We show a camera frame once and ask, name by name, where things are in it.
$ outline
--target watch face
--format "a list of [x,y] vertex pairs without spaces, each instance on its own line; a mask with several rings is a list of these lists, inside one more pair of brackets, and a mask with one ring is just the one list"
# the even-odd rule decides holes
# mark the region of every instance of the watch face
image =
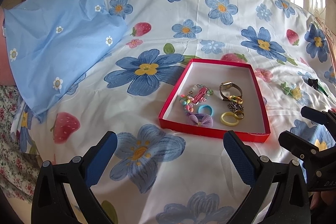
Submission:
[[232,88],[233,83],[232,82],[227,82],[227,83],[221,83],[220,89],[221,90],[228,90]]

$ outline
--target blue pillow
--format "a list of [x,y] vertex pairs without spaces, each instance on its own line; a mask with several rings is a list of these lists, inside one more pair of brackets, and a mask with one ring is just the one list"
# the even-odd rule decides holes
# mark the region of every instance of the blue pillow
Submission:
[[120,41],[127,25],[104,0],[26,0],[5,11],[8,58],[35,115],[52,107]]

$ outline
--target bed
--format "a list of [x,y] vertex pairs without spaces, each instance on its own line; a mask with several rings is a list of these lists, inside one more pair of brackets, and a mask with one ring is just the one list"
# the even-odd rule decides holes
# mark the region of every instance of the bed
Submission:
[[[116,132],[118,148],[92,187],[115,223],[226,223],[249,190],[220,139],[159,126],[191,58],[251,64],[272,131],[265,143],[248,143],[258,155],[289,162],[293,156],[277,141],[284,130],[320,150],[335,145],[323,126],[300,115],[305,105],[333,109],[336,91],[328,42],[306,10],[287,0],[104,1],[110,15],[125,20],[123,38],[42,121],[21,102],[11,134],[22,152],[60,164]],[[318,79],[325,93],[308,79]],[[272,193],[257,220],[271,199]]]

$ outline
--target purple bow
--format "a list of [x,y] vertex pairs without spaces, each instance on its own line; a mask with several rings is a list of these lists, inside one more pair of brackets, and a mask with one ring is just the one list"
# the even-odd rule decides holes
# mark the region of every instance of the purple bow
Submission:
[[213,127],[213,119],[210,115],[204,113],[192,114],[188,117],[188,124],[200,127]]

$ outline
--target yellow ring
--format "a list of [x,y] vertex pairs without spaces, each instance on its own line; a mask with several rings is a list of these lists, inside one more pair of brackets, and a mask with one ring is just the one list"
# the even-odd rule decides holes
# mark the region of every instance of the yellow ring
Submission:
[[236,110],[236,111],[234,112],[234,117],[236,118],[236,120],[241,120],[241,119],[244,118],[244,112],[241,111],[241,110]]
[[224,120],[224,116],[227,115],[233,116],[236,119],[235,114],[233,112],[225,112],[220,116],[221,123],[229,127],[235,127],[239,123],[239,120],[236,119],[237,120],[236,122],[227,122]]

